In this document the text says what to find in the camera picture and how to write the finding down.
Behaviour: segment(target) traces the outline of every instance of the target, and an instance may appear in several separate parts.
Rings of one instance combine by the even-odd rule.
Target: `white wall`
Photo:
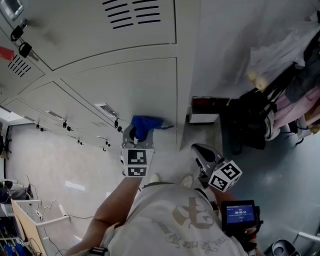
[[[16,119],[17,117],[19,117],[19,116],[16,115],[15,113],[7,111],[7,110],[3,109],[2,107],[0,107],[0,122],[3,124],[1,135],[3,137],[5,137],[6,134],[7,134],[8,126],[15,126],[15,125],[23,125],[23,124],[33,123],[29,119],[26,119],[26,118]]]
[[[268,45],[281,25],[303,21],[317,0],[202,0],[190,96],[237,98],[250,48]]]

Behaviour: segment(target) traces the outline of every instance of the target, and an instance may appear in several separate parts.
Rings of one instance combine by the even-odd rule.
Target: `white t-shirt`
[[[226,236],[208,200],[175,184],[146,187],[123,226],[109,227],[101,242],[110,256],[247,256]]]

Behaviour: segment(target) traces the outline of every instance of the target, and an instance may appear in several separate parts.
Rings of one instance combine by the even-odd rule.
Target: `pink clothing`
[[[308,112],[320,98],[320,87],[315,86],[308,91],[301,99],[291,103],[285,94],[281,94],[276,101],[278,111],[274,114],[273,129],[278,129],[302,117]]]
[[[305,114],[306,124],[309,126],[320,119],[320,99],[315,105]]]

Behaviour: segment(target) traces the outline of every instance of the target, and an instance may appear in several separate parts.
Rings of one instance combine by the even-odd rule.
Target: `locker vent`
[[[95,125],[96,127],[108,127],[105,122],[92,122],[91,124]]]
[[[18,55],[16,55],[8,65],[8,68],[11,69],[17,76],[22,78],[22,76],[31,69],[31,66],[24,62],[22,58],[18,57]]]
[[[158,0],[138,0],[133,1],[135,15],[138,18],[138,24],[160,22],[158,19],[159,6],[152,5],[152,2]],[[120,29],[128,26],[132,26],[132,15],[128,10],[128,4],[121,4],[119,0],[108,0],[102,3],[105,7],[105,11],[110,18],[110,23],[114,26],[113,29]]]

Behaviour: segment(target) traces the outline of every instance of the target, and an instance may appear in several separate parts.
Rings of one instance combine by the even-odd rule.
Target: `white floor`
[[[69,137],[50,131],[40,132],[34,125],[13,126],[11,139],[12,154],[6,162],[7,178],[28,185],[28,175],[42,200],[40,209],[58,199],[68,215],[93,216],[103,200],[123,179],[119,149],[103,152],[98,147],[81,146]],[[187,125],[181,151],[156,151],[149,174],[159,173],[163,181],[174,183],[192,174],[194,186],[197,187],[199,167],[191,156],[190,147],[193,143],[215,145],[218,150],[222,150],[219,122],[206,126]],[[145,178],[141,187],[147,183],[149,181]],[[48,219],[61,216],[58,205],[55,201],[52,209],[46,209]],[[90,219],[72,217],[71,221],[49,226],[46,231],[60,250],[68,249],[84,236],[89,223]],[[58,251],[50,243],[46,248],[54,254]]]

